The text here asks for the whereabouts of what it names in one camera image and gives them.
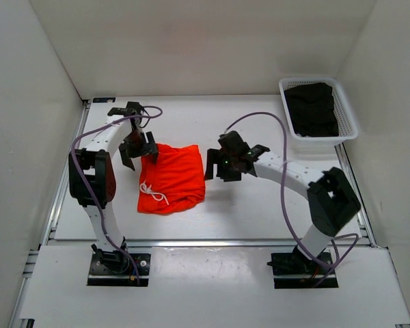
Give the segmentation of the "orange shorts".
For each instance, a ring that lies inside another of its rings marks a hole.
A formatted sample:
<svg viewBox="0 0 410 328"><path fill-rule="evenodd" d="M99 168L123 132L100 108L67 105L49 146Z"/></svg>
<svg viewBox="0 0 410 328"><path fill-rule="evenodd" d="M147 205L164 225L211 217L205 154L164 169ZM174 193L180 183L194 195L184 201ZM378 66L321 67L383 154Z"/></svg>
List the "orange shorts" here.
<svg viewBox="0 0 410 328"><path fill-rule="evenodd" d="M206 184L197 145L175 148L159 143L158 158L141 158L137 211L153 215L179 213L204 201Z"/></svg>

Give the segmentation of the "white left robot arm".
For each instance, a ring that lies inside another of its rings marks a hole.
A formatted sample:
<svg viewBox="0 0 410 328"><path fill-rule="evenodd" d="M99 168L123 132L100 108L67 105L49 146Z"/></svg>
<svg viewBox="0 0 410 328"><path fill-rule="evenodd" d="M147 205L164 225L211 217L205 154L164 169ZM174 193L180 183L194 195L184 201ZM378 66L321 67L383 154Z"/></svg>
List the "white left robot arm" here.
<svg viewBox="0 0 410 328"><path fill-rule="evenodd" d="M111 157L119 153L123 166L130 169L136 158L157 162L159 149L153 134L143 131L153 119L152 108L139 102L111 108L104 125L78 136L68 155L70 195L90 218L96 236L93 252L115 274L139 277L113 210L117 184Z"/></svg>

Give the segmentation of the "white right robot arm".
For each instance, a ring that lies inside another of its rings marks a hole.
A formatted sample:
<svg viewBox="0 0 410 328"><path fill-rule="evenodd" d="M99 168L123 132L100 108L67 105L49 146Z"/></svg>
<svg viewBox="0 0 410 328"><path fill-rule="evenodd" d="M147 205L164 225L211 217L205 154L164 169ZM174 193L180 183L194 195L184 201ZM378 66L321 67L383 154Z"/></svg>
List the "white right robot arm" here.
<svg viewBox="0 0 410 328"><path fill-rule="evenodd" d="M305 236L291 253L270 261L269 266L285 275L307 274L315 267L332 269L320 254L361 209L344 172L337 167L319 171L290 163L285 154L277 155L266 146L249 147L236 131L220 135L218 142L218 149L206 152L205 180L218 177L235 182L249 174L278 183L281 201L290 189L308 202L312 224Z"/></svg>

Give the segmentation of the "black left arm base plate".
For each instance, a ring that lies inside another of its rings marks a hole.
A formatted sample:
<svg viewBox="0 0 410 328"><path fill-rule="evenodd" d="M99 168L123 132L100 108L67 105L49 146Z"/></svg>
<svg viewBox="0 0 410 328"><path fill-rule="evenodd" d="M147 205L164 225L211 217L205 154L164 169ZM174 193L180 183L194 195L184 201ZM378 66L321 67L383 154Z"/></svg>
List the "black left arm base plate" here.
<svg viewBox="0 0 410 328"><path fill-rule="evenodd" d="M148 287L151 254L130 253L130 259L122 254L92 254L87 276L88 286Z"/></svg>

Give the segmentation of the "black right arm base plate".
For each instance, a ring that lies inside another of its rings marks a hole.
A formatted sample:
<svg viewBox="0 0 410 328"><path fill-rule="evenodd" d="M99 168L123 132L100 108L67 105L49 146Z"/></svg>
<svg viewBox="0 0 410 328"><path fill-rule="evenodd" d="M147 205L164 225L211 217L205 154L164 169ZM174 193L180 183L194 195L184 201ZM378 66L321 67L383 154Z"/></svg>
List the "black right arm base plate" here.
<svg viewBox="0 0 410 328"><path fill-rule="evenodd" d="M338 288L336 273L309 261L308 265L292 262L290 253L272 253L267 265L272 268L274 289Z"/></svg>

